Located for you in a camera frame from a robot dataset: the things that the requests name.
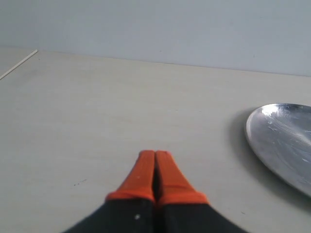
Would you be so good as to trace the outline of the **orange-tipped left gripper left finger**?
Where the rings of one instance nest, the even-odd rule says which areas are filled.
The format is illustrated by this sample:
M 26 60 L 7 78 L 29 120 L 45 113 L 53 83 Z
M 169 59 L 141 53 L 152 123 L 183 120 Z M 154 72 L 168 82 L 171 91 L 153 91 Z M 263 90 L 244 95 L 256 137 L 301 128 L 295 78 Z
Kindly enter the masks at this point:
M 104 204 L 65 232 L 152 233 L 155 198 L 153 178 L 155 152 L 143 150 L 120 187 Z

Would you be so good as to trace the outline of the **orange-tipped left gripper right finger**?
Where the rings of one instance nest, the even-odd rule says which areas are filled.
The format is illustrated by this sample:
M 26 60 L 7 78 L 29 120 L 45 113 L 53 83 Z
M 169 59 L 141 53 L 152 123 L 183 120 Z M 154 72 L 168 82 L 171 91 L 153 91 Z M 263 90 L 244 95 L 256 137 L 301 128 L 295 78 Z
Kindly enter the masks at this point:
M 159 231 L 162 233 L 244 233 L 218 213 L 206 195 L 192 187 L 167 151 L 155 152 L 159 179 Z

